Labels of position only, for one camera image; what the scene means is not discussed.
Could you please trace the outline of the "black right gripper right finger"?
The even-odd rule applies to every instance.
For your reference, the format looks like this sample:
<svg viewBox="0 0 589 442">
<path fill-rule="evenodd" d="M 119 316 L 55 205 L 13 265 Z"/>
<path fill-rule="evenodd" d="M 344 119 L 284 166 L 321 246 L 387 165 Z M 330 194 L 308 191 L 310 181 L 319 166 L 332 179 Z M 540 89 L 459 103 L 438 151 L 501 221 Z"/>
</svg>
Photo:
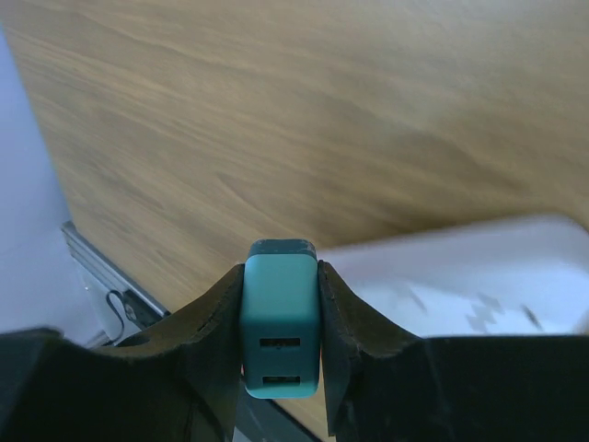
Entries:
<svg viewBox="0 0 589 442">
<path fill-rule="evenodd" d="M 581 335 L 421 338 L 318 266 L 329 434 L 340 441 L 584 441 Z"/>
</svg>

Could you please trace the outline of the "white triangular power strip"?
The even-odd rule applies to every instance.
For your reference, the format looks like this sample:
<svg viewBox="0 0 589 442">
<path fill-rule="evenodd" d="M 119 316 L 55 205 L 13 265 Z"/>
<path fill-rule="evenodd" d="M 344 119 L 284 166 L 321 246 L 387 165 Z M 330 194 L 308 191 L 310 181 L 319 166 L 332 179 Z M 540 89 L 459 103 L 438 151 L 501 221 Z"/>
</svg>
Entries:
<svg viewBox="0 0 589 442">
<path fill-rule="evenodd" d="M 479 222 L 318 257 L 363 301 L 421 337 L 588 330 L 588 232 L 564 216 Z"/>
</svg>

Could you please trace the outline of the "teal usb charger plug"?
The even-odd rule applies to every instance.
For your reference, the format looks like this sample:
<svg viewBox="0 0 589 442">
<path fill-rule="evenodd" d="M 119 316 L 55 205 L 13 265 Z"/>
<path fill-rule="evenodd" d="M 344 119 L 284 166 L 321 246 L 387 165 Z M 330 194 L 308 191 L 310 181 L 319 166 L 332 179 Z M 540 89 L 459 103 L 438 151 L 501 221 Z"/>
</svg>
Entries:
<svg viewBox="0 0 589 442">
<path fill-rule="evenodd" d="M 239 318 L 245 385 L 256 399 L 304 399 L 318 389 L 321 313 L 311 242 L 260 239 L 245 262 Z"/>
</svg>

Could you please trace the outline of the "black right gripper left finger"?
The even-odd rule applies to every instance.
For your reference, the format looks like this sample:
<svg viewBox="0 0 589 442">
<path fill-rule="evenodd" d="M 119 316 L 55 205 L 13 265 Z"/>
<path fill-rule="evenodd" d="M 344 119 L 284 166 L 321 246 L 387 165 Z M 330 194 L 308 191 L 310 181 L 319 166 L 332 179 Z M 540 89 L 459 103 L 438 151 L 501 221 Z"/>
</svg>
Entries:
<svg viewBox="0 0 589 442">
<path fill-rule="evenodd" d="M 117 346 L 50 329 L 1 338 L 5 441 L 229 441 L 241 358 L 244 268 Z"/>
</svg>

